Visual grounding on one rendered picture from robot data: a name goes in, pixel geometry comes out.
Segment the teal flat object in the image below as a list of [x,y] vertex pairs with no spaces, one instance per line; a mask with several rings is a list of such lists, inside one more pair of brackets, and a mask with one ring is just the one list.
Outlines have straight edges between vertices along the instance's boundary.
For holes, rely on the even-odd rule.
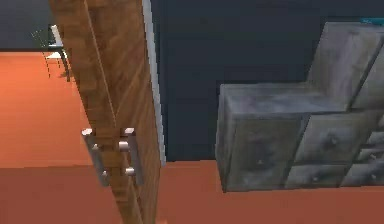
[[384,26],[384,18],[361,18],[360,22],[364,24]]

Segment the white chair with dark legs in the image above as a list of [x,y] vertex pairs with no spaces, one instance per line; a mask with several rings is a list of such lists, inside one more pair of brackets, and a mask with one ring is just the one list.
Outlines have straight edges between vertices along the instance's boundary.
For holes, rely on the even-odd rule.
[[42,53],[50,52],[49,56],[44,56],[45,63],[48,63],[49,59],[54,58],[62,61],[64,66],[62,77],[65,77],[66,81],[69,82],[71,80],[71,73],[67,61],[68,56],[64,50],[58,26],[49,24],[46,29],[33,31],[31,36]]

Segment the grey wooden chest of drawers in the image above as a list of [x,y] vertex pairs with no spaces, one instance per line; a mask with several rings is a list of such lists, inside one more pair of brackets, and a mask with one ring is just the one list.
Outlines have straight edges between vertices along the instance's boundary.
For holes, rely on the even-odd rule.
[[225,192],[384,186],[384,25],[328,22],[308,78],[223,84]]

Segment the brown wooden room door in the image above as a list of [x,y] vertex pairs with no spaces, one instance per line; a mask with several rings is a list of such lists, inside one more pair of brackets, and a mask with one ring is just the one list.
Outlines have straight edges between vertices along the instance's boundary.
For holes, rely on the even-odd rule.
[[[49,0],[108,172],[122,224],[156,224],[164,161],[153,26],[147,0]],[[122,128],[134,128],[144,184],[123,168]]]

